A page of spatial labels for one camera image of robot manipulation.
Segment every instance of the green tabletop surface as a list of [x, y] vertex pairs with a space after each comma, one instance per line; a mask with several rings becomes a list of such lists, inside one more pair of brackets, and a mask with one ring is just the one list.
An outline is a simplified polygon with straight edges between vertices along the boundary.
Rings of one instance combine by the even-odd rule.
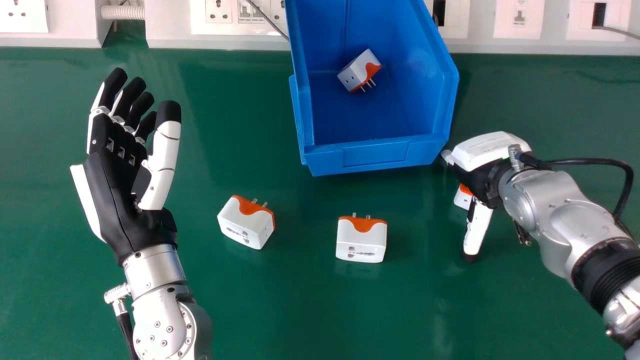
[[[84, 161], [89, 107], [114, 67], [182, 105], [166, 207], [215, 359], [619, 359], [602, 319], [521, 246], [496, 213], [477, 263], [440, 163], [312, 177], [300, 164], [289, 53], [148, 49], [139, 24], [103, 49], [0, 48], [0, 358], [126, 359], [102, 294], [124, 282], [90, 231], [68, 167]], [[456, 54], [449, 146], [504, 130], [541, 159], [618, 158], [640, 169], [640, 59]], [[623, 172], [571, 168], [608, 208]], [[637, 234], [637, 186], [625, 220]], [[233, 194], [268, 201], [261, 251], [221, 234]], [[339, 216], [388, 222], [380, 264], [335, 258]]]

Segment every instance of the corrugated white pipe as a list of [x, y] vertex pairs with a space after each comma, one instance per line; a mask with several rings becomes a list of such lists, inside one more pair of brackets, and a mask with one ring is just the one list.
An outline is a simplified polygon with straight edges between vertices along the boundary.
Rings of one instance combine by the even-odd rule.
[[100, 16], [105, 20], [144, 20], [144, 6], [100, 6]]

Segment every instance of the black ribbed joint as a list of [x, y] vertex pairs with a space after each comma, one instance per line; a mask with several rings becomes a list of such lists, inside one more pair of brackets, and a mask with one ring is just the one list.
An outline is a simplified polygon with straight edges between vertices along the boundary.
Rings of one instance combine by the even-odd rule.
[[629, 238], [604, 241], [590, 250], [573, 267], [575, 288], [602, 315], [611, 298], [640, 276], [640, 249]]

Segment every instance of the silver robotic arm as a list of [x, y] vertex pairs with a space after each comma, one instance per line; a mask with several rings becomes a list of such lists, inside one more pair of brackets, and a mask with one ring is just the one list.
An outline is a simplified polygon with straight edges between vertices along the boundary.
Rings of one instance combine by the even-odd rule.
[[[602, 315], [606, 334], [626, 350], [626, 358], [640, 359], [640, 249], [614, 215], [590, 201], [569, 174], [535, 159], [529, 145], [511, 134], [477, 136], [442, 156], [472, 190], [474, 202], [504, 208], [521, 242], [534, 238], [539, 243], [546, 268]], [[475, 254], [465, 253], [467, 260], [477, 254], [490, 220], [489, 214], [482, 222], [486, 226], [474, 226], [473, 212], [464, 249]]]
[[100, 86], [89, 114], [88, 159], [70, 168], [93, 233], [127, 278], [104, 300], [113, 305], [131, 359], [211, 359], [211, 320], [187, 287], [177, 228], [163, 208], [177, 161], [180, 106], [162, 102], [143, 119], [154, 98], [141, 78], [126, 81], [124, 70], [115, 69]]

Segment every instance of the blue plastic bin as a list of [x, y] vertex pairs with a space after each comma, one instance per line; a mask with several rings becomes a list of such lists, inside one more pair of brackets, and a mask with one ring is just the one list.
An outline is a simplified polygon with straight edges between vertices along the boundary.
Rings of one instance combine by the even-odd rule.
[[[427, 165], [449, 139], [459, 75], [423, 0], [286, 0], [300, 158], [314, 176]], [[338, 72], [367, 48], [377, 87]]]

